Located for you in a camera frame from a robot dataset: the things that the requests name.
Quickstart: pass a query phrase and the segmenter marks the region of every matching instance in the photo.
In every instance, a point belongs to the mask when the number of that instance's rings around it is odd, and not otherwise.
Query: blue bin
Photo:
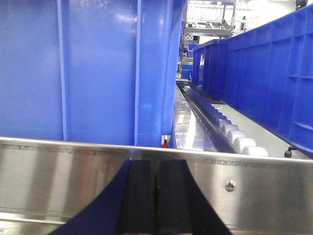
[[[0,136],[159,146],[185,4],[1,1]]]
[[[230,38],[223,101],[313,152],[313,5]]]
[[[181,66],[181,78],[182,79],[191,79],[193,65],[182,65]]]
[[[187,45],[187,57],[194,57],[193,49],[200,44],[197,43],[188,43]]]
[[[221,100],[226,76],[227,42],[215,39],[195,47],[193,83],[208,97]]]

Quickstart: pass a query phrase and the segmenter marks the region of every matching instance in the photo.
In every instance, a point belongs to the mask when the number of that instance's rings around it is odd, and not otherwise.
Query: white roller
[[[227,138],[229,138],[232,143],[234,143],[235,139],[238,137],[246,137],[246,133],[239,130],[230,130],[227,134]]]
[[[268,157],[268,151],[258,146],[246,146],[243,149],[243,154]]]
[[[214,125],[220,126],[219,125],[220,120],[227,120],[227,117],[224,116],[224,115],[215,116],[215,123],[214,123]]]
[[[247,146],[256,146],[256,142],[252,138],[237,137],[234,141],[234,145],[239,149],[239,153],[243,153],[243,149]]]
[[[226,124],[222,126],[222,131],[226,136],[230,130],[238,130],[238,126],[233,124]]]
[[[222,128],[223,125],[231,124],[231,121],[230,120],[219,120],[219,124],[220,124],[220,128]]]

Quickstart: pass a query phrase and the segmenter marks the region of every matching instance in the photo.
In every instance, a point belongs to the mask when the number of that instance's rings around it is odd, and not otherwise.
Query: conveyor
[[[217,225],[206,213],[233,234],[313,233],[309,160],[0,138],[0,162],[0,232],[6,235],[48,234],[71,225],[83,209],[89,216],[69,234],[139,234],[124,229],[151,216],[158,219],[144,234],[162,228],[211,234],[199,230]],[[140,228],[148,227],[146,220]]]

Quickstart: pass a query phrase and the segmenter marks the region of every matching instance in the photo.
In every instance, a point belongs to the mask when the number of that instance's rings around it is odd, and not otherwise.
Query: screw
[[[225,188],[228,192],[232,192],[236,189],[236,182],[233,180],[230,180],[226,183]]]

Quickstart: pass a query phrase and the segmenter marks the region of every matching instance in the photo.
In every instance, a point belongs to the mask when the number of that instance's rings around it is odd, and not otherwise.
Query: stainless steel rail
[[[234,234],[313,234],[313,161],[0,138],[0,234],[40,235],[84,208],[125,159],[186,159]]]

